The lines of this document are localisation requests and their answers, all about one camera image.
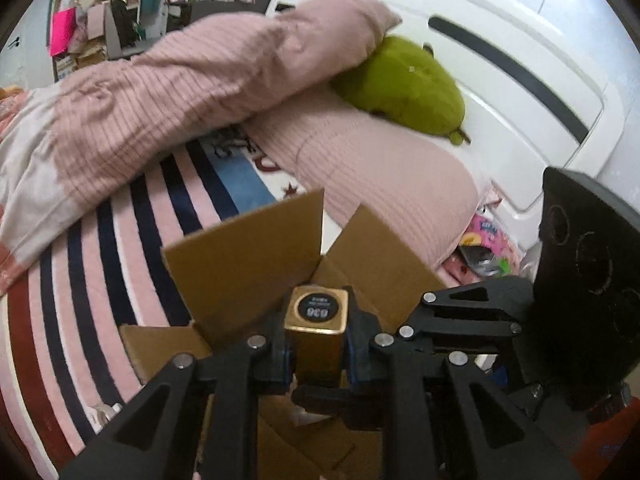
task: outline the pink pillow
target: pink pillow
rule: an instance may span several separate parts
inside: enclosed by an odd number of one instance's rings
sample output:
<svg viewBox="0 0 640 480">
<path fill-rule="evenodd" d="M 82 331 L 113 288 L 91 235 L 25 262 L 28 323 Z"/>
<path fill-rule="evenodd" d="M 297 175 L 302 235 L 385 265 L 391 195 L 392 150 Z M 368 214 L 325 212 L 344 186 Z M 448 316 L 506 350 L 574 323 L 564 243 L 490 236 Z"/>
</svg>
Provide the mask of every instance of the pink pillow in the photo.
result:
<svg viewBox="0 0 640 480">
<path fill-rule="evenodd" d="M 51 23 L 51 41 L 49 42 L 49 55 L 57 56 L 66 52 L 71 37 L 76 29 L 76 8 L 60 10 L 53 15 Z"/>
<path fill-rule="evenodd" d="M 431 267 L 451 254 L 478 207 L 476 184 L 455 156 L 324 85 L 242 127 L 307 189 L 324 187 L 324 208 L 338 224 L 366 203 Z"/>
</svg>

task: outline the silver bolt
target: silver bolt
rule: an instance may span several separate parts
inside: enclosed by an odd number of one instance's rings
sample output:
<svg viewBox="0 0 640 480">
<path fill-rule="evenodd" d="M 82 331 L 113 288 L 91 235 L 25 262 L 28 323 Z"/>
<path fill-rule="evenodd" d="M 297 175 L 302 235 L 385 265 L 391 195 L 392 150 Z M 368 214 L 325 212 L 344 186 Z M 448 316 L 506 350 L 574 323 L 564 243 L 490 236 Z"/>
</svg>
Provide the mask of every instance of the silver bolt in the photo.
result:
<svg viewBox="0 0 640 480">
<path fill-rule="evenodd" d="M 246 343 L 249 345 L 249 348 L 253 348 L 255 350 L 257 348 L 262 348 L 267 343 L 267 338 L 263 335 L 252 335 L 246 340 Z"/>
<path fill-rule="evenodd" d="M 193 361 L 194 359 L 191 354 L 178 354 L 172 359 L 174 366 L 180 368 L 180 370 L 189 368 L 193 364 Z"/>
<path fill-rule="evenodd" d="M 414 336 L 415 331 L 414 331 L 414 327 L 409 325 L 403 325 L 400 327 L 400 330 L 398 330 L 398 333 L 402 338 L 409 339 Z"/>
<path fill-rule="evenodd" d="M 456 350 L 455 352 L 451 352 L 449 354 L 449 362 L 452 365 L 464 366 L 466 365 L 467 361 L 469 361 L 469 357 L 464 352 L 461 352 L 459 350 Z"/>
<path fill-rule="evenodd" d="M 373 338 L 373 341 L 376 342 L 376 345 L 382 346 L 382 348 L 384 348 L 385 346 L 391 346 L 394 343 L 395 339 L 391 334 L 380 332 L 379 334 L 376 334 L 375 338 Z"/>
</svg>

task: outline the dark blue stripe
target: dark blue stripe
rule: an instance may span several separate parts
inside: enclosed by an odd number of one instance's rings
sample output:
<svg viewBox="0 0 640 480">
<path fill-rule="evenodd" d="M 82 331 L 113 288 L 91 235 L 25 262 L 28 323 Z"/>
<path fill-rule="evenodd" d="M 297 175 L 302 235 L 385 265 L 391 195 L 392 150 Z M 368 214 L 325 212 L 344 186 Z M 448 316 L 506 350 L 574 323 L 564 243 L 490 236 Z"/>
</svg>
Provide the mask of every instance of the dark blue stripe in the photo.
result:
<svg viewBox="0 0 640 480">
<path fill-rule="evenodd" d="M 171 199 L 171 204 L 174 206 L 175 216 L 178 219 L 182 232 L 187 235 L 202 229 L 202 224 L 198 219 L 198 214 L 193 207 L 193 203 L 191 203 L 189 191 L 187 191 L 187 187 L 184 185 L 175 157 L 173 155 L 168 156 L 160 163 L 160 168 L 162 169 L 164 183 L 169 192 L 169 198 Z"/>
<path fill-rule="evenodd" d="M 82 403 L 76 392 L 71 373 L 66 366 L 65 352 L 60 341 L 60 328 L 56 317 L 56 304 L 53 297 L 53 275 L 51 270 L 51 246 L 49 246 L 40 257 L 40 301 L 42 302 L 42 317 L 44 318 L 44 332 L 49 348 L 49 356 L 56 381 L 60 388 L 60 393 L 65 401 L 66 408 L 71 416 L 76 430 L 82 441 L 88 444 L 95 436 L 86 417 Z"/>
<path fill-rule="evenodd" d="M 275 202 L 275 197 L 255 173 L 254 165 L 240 151 L 232 156 L 220 158 L 214 150 L 204 150 L 239 213 L 253 211 Z"/>
<path fill-rule="evenodd" d="M 187 142 L 186 148 L 187 153 L 189 153 L 189 156 L 191 157 L 191 162 L 202 181 L 202 185 L 204 186 L 204 189 L 207 190 L 220 219 L 225 220 L 231 216 L 237 215 L 238 208 L 236 207 L 236 204 L 234 204 L 234 201 L 231 200 L 231 197 L 229 196 L 225 186 L 222 184 L 220 177 L 209 162 L 207 154 L 204 152 L 200 141 L 192 140 L 191 142 Z"/>
<path fill-rule="evenodd" d="M 136 325 L 136 314 L 129 301 L 129 294 L 122 275 L 122 264 L 116 245 L 116 233 L 113 228 L 113 209 L 111 200 L 105 200 L 96 209 L 98 217 L 98 240 L 100 241 L 100 259 L 104 271 L 104 281 L 113 319 L 117 326 Z"/>
<path fill-rule="evenodd" d="M 188 325 L 191 316 L 182 302 L 178 289 L 175 288 L 174 280 L 172 280 L 162 261 L 160 253 L 162 238 L 158 232 L 156 218 L 151 207 L 145 176 L 139 176 L 129 187 L 133 212 L 138 222 L 140 242 L 142 243 L 143 253 L 145 253 L 146 266 L 149 269 L 151 280 L 154 282 L 156 294 L 164 309 L 167 321 L 171 326 Z"/>
<path fill-rule="evenodd" d="M 73 224 L 68 231 L 66 253 L 68 255 L 69 282 L 71 285 L 71 298 L 76 313 L 76 323 L 82 351 L 86 358 L 91 377 L 102 402 L 109 405 L 119 402 L 123 404 L 122 397 L 111 377 L 107 359 L 102 353 L 98 333 L 95 330 L 94 316 L 91 313 L 89 296 L 84 280 L 84 261 L 82 260 L 82 222 Z"/>
</svg>

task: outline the striped bed sheet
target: striped bed sheet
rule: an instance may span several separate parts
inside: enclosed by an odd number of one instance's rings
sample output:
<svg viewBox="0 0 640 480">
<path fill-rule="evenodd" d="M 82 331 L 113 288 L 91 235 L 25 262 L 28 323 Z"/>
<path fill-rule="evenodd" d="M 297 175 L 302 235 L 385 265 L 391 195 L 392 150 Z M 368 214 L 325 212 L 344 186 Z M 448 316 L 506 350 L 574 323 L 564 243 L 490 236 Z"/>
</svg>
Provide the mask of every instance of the striped bed sheet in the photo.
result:
<svg viewBox="0 0 640 480">
<path fill-rule="evenodd" d="M 122 324 L 190 322 L 162 245 L 304 192 L 237 131 L 177 148 L 60 235 L 2 298 L 0 422 L 44 480 L 91 441 L 92 406 L 140 389 Z M 339 227 L 325 217 L 323 249 Z"/>
</svg>

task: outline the bed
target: bed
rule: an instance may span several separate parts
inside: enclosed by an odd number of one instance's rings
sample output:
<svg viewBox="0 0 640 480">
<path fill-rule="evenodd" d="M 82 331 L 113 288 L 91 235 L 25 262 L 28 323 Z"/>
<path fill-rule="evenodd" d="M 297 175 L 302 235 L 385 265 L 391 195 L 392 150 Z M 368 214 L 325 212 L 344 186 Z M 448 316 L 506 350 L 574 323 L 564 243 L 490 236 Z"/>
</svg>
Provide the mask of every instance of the bed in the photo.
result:
<svg viewBox="0 0 640 480">
<path fill-rule="evenodd" d="M 302 0 L 271 0 L 267 14 Z M 622 134 L 613 85 L 561 34 L 512 0 L 384 0 L 397 30 L 428 43 L 466 103 L 462 148 L 503 197 L 495 215 L 523 250 L 537 242 L 542 171 L 596 175 Z M 190 318 L 162 245 L 303 192 L 238 131 L 190 140 L 58 237 L 2 298 L 0 421 L 44 478 L 99 430 L 95 405 L 139 389 L 122 324 Z M 323 247 L 339 227 L 325 218 Z"/>
</svg>

